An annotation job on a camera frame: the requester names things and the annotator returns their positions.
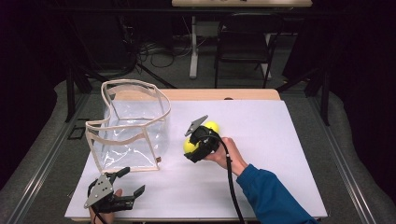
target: yellow ball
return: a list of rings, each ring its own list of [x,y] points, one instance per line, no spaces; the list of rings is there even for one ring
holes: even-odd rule
[[[216,133],[219,133],[219,125],[215,121],[208,121],[207,123],[204,124],[204,126],[208,129],[212,129]]]
[[[198,148],[198,143],[194,145],[190,142],[190,138],[186,138],[183,144],[184,153],[193,152],[195,149]]]

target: person's hand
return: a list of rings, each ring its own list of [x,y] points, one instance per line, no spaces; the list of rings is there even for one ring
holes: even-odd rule
[[[117,189],[114,193],[118,197],[122,195],[122,189]],[[107,224],[113,223],[114,221],[114,213],[100,213],[99,214]],[[96,217],[96,214],[90,208],[90,216],[91,216],[91,224],[103,224],[99,217]]]
[[[232,161],[231,169],[233,170],[233,173],[240,176],[245,168],[248,167],[248,164],[242,158],[241,153],[232,138],[222,137],[221,139],[230,154]],[[227,169],[226,152],[222,144],[220,144],[219,149],[216,152],[207,155],[205,159],[208,161],[215,161],[219,166]]]

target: cable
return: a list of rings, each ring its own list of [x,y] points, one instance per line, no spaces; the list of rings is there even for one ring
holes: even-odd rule
[[[166,65],[156,65],[156,64],[154,64],[154,59],[153,59],[153,58],[154,58],[154,55],[160,54],[160,53],[166,53],[166,54],[170,55],[170,56],[172,57],[171,62],[170,62],[169,64],[166,64]],[[175,54],[174,54],[172,51],[166,50],[166,49],[163,49],[163,50],[161,50],[160,52],[156,52],[156,53],[151,54],[151,58],[150,58],[150,63],[151,63],[154,67],[157,67],[157,68],[169,67],[170,65],[173,64],[174,61],[175,61]]]
[[[155,79],[157,79],[158,81],[160,81],[163,85],[165,85],[167,88],[171,88],[171,89],[177,89],[177,87],[175,87],[174,85],[170,84],[169,82],[167,82],[166,80],[164,80],[163,78],[155,75],[153,72],[151,72],[147,67],[145,67],[143,64],[141,63],[137,63],[136,64],[138,67],[140,67],[142,70],[144,70],[145,72],[147,72],[149,75],[151,75],[152,77],[154,77]]]
[[[235,211],[236,211],[236,214],[238,215],[239,222],[241,224],[245,224],[245,220],[244,220],[244,217],[242,216],[241,210],[240,210],[239,205],[238,205],[238,201],[236,200],[235,190],[233,188],[233,170],[231,168],[232,160],[230,158],[230,153],[228,151],[228,148],[225,145],[225,143],[222,141],[222,139],[220,137],[215,136],[215,135],[203,135],[203,136],[199,137],[199,139],[201,140],[201,139],[204,139],[204,138],[207,138],[207,137],[215,138],[216,140],[221,142],[221,144],[224,147],[225,155],[226,155],[226,161],[227,161],[228,184],[230,186],[231,198],[233,199],[233,206],[235,207]]]
[[[98,180],[96,179],[95,181],[93,181],[93,182],[88,186],[88,198],[89,198],[90,195],[91,195],[91,189],[93,188],[93,186],[96,185],[96,182],[97,182],[97,181],[98,181]],[[93,223],[92,223],[92,224],[95,224],[95,220],[96,220],[97,217],[102,221],[103,224],[107,224],[107,222],[102,218],[102,216],[98,213],[98,211],[96,210],[95,207],[91,206],[91,209],[92,209],[92,211],[95,213],[95,217],[93,218]]]

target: desk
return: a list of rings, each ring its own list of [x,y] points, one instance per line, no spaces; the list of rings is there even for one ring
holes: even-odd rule
[[[172,0],[174,7],[311,7],[311,0]],[[198,48],[196,41],[196,20],[191,22],[191,66],[190,78],[197,78]],[[262,64],[262,71],[267,70],[267,64]]]
[[[183,156],[181,146],[185,139],[184,132],[191,121],[205,114],[219,124],[221,135],[235,139],[247,161],[276,173],[311,216],[327,216],[288,109],[276,91],[163,90],[163,93],[172,105],[168,117],[172,134],[169,148],[162,155],[160,171],[130,173],[115,181],[114,188],[122,188],[124,195],[132,195],[134,190],[146,185],[146,191],[135,201],[134,209],[118,212],[116,219],[237,220],[227,172],[214,162],[192,163]],[[226,97],[234,100],[223,100]],[[90,155],[66,217],[75,221],[89,219],[88,210],[83,208],[83,204],[87,187],[98,176],[99,172]],[[242,190],[236,183],[234,185],[245,220],[255,219]]]

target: person's arm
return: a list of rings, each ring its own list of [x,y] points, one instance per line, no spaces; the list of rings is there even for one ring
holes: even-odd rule
[[[317,223],[273,173],[250,164],[236,182],[261,223]]]
[[[223,137],[236,182],[241,186],[256,218],[261,223],[317,223],[292,197],[273,173],[258,170],[242,158],[232,138]],[[227,169],[226,152],[223,145],[206,158]]]

